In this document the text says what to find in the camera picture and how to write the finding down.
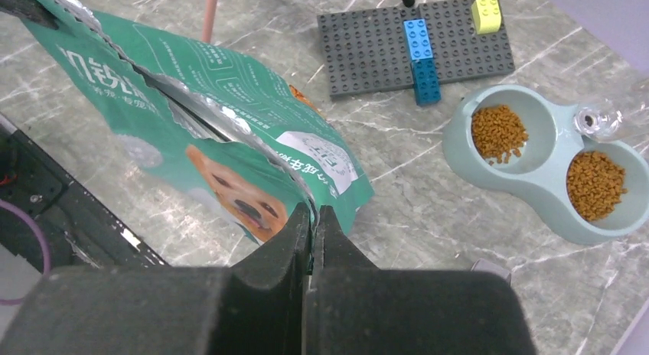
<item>golden retriever image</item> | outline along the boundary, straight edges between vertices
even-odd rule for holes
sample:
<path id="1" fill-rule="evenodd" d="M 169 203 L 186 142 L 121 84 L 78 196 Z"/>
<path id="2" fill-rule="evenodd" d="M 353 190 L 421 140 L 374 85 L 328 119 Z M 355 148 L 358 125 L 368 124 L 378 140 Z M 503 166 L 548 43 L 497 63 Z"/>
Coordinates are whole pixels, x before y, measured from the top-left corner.
<path id="1" fill-rule="evenodd" d="M 227 166 L 209 159 L 190 145 L 185 153 L 217 199 L 251 234 L 265 243 L 286 225 L 289 216 L 284 204 L 249 183 Z"/>

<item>gray marble surface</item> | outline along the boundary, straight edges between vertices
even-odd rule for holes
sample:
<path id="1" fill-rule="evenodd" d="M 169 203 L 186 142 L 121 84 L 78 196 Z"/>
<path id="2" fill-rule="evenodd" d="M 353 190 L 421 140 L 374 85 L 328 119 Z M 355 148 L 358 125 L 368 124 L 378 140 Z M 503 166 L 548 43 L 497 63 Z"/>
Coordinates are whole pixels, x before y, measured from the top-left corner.
<path id="1" fill-rule="evenodd" d="M 204 0 L 81 1 L 176 34 L 201 32 Z M 282 74 L 348 140 L 377 192 L 360 210 L 351 239 L 378 266 L 469 269 L 489 259 L 513 272 L 541 354 L 607 354 L 649 296 L 647 227 L 598 246 L 567 243 L 522 201 L 456 177 L 442 155 L 441 130 L 463 94 L 480 86 L 520 83 L 564 103 L 635 73 L 546 0 L 501 0 L 514 74 L 445 85 L 443 101 L 429 108 L 416 106 L 407 91 L 330 101 L 315 15 L 399 3 L 220 0 L 214 40 Z M 0 69 L 0 111 L 170 263 L 231 265 L 256 248 L 135 168 L 99 113 L 7 15 L 0 15 Z"/>

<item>water bottle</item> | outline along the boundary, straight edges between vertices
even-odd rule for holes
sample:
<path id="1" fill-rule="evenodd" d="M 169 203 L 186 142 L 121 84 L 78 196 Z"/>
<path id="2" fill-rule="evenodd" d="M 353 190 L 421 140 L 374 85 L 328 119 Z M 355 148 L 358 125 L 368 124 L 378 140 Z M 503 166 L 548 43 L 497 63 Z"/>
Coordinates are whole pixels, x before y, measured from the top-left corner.
<path id="1" fill-rule="evenodd" d="M 649 133 L 649 80 L 605 95 L 589 96 L 578 104 L 577 132 L 597 142 L 613 142 Z"/>

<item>gray baseplate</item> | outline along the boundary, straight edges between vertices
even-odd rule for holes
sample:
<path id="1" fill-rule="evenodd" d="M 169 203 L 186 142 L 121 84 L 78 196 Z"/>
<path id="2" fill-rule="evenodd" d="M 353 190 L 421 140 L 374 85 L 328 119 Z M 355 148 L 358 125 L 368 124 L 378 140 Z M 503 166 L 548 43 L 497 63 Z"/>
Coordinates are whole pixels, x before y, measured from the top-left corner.
<path id="1" fill-rule="evenodd" d="M 476 35 L 473 1 L 319 15 L 330 96 L 413 88 L 403 22 L 418 18 L 426 20 L 441 85 L 512 73 L 514 58 L 504 20 L 498 32 Z"/>

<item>pet food bowl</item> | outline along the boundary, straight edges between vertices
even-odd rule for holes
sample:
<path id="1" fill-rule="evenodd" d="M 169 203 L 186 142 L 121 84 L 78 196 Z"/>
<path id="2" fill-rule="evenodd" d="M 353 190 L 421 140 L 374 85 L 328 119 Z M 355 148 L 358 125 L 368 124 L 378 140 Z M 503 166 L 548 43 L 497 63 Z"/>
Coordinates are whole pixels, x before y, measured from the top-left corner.
<path id="1" fill-rule="evenodd" d="M 489 165 L 471 135 L 473 113 L 487 106 L 507 105 L 519 117 L 528 141 L 520 157 Z M 467 95 L 444 128 L 444 156 L 460 178 L 476 187 L 513 194 L 529 204 L 557 235 L 578 244 L 596 244 L 627 235 L 649 218 L 649 166 L 623 142 L 597 143 L 582 137 L 572 119 L 577 105 L 560 106 L 518 85 L 499 85 Z M 621 203 L 606 218 L 588 222 L 570 203 L 566 175 L 582 151 L 601 151 L 626 170 Z"/>

